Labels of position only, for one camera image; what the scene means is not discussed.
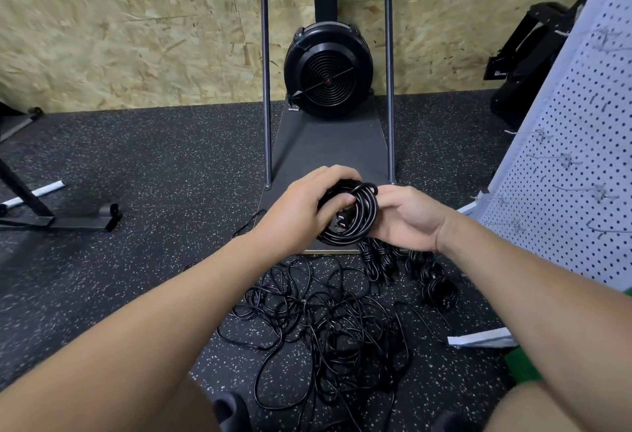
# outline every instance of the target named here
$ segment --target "hand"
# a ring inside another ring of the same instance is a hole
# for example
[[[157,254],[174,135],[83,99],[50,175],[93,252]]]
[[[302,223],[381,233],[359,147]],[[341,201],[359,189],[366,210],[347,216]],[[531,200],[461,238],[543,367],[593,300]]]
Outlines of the hand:
[[[322,166],[292,182],[252,233],[271,247],[279,248],[279,260],[302,253],[336,212],[355,201],[351,194],[338,194],[318,209],[320,198],[341,179],[362,180],[355,169]]]
[[[413,251],[440,251],[446,221],[458,214],[410,186],[380,186],[377,204],[371,236]]]

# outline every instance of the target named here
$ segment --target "ski erg machine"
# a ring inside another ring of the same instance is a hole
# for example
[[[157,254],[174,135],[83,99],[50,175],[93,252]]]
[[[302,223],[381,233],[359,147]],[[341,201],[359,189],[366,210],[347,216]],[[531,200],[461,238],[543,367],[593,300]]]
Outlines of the ski erg machine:
[[[371,89],[373,59],[360,31],[337,20],[337,0],[314,0],[316,22],[299,28],[289,46],[286,101],[272,147],[268,0],[261,0],[265,187],[269,209],[290,183],[320,166],[343,164],[362,179],[395,184],[392,0],[384,0],[388,147]],[[306,254],[357,254],[355,245],[318,240]]]

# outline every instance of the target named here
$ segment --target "plywood wall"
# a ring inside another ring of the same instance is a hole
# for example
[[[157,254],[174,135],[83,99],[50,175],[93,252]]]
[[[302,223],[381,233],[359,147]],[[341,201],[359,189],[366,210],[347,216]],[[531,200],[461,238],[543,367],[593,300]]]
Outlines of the plywood wall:
[[[398,94],[497,87],[481,77],[540,1],[394,0]],[[270,0],[273,99],[293,32],[313,0]],[[259,0],[0,0],[0,100],[45,111],[144,108],[261,98]],[[357,24],[383,94],[382,0],[339,0]]]

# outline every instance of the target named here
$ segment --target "fan grille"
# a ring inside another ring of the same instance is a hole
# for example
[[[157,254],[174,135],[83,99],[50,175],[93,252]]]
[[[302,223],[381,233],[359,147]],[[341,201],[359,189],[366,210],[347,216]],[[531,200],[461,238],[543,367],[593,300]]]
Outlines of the fan grille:
[[[353,64],[338,51],[319,51],[307,60],[301,71],[305,96],[317,106],[331,108],[352,95],[356,85]]]

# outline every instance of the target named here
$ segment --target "white pegboard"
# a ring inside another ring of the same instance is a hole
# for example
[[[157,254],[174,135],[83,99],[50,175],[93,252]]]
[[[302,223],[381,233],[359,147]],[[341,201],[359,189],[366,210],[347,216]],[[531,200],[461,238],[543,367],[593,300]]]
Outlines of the white pegboard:
[[[631,21],[632,0],[588,1],[472,213],[618,290],[632,286]]]

